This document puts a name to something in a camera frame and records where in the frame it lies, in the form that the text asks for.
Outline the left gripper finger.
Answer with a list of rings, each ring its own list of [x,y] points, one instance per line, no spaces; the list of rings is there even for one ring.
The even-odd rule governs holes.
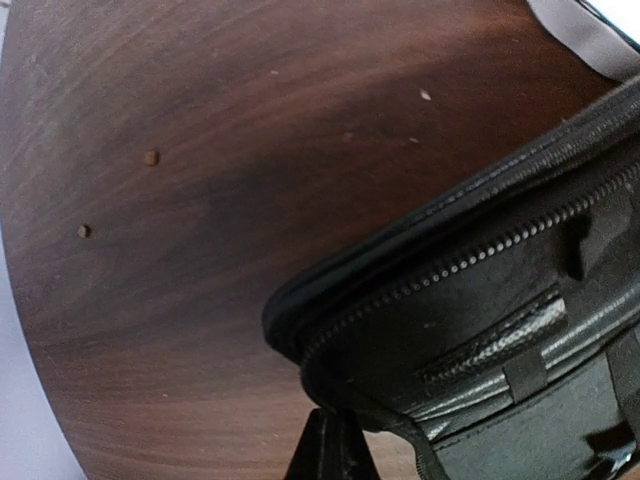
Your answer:
[[[355,414],[313,409],[304,426],[286,480],[380,480]]]

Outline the black zippered tool case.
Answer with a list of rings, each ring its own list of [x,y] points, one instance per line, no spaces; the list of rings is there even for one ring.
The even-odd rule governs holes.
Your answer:
[[[639,465],[639,82],[267,302],[315,408],[410,443],[423,479]]]

